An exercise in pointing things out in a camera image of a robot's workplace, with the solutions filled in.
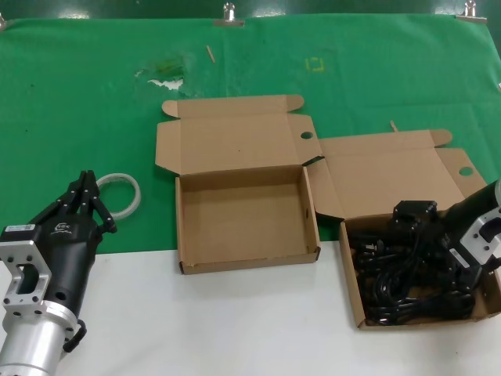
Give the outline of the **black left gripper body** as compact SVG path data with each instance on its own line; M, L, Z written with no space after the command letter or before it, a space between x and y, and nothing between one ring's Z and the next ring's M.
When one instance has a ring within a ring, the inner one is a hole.
M89 213L62 213L58 208L37 216L37 246L51 278L45 299L79 314L96 249L103 236Z

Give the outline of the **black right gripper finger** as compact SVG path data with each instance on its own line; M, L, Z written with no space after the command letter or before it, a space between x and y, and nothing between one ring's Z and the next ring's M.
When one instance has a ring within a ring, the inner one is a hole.
M435 201L400 201L393 210L394 218L434 218L437 216Z
M391 232L397 235L415 235L427 224L426 219L419 216L404 215L391 218Z

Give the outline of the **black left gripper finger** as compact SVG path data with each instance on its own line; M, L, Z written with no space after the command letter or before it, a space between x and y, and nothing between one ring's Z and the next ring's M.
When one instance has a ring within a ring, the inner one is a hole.
M78 179L71 182L67 191L58 199L58 215L72 215L78 212L81 207L86 175L87 172L82 171Z
M87 215L90 219L93 218L95 213L100 217L103 222L101 225L98 225L100 234L116 233L117 226L115 221L99 197L100 191L94 171L85 171L82 189L80 213Z

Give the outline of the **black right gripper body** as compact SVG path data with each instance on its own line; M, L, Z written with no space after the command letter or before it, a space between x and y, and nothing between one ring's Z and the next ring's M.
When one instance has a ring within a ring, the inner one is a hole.
M500 248L500 181L453 204L426 225L426 244L441 251Z

